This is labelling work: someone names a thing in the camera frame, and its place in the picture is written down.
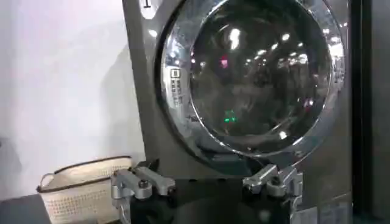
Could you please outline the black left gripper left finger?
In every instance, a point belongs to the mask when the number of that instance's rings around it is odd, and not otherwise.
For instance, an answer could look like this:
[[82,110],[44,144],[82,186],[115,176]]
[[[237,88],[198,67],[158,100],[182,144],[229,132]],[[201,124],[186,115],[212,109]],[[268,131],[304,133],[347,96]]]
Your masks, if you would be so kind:
[[135,167],[119,169],[111,177],[111,198],[115,208],[126,206],[132,197],[147,200],[154,192],[167,197],[176,190],[176,181],[158,173],[159,159],[139,162]]

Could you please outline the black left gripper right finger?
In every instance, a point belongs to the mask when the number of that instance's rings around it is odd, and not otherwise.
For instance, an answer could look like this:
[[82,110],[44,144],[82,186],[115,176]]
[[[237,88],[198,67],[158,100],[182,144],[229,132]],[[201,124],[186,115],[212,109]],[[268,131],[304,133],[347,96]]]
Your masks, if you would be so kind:
[[303,202],[303,173],[293,166],[279,170],[275,164],[268,164],[256,174],[243,178],[242,184],[252,194],[266,189],[272,197],[292,197],[294,205]]

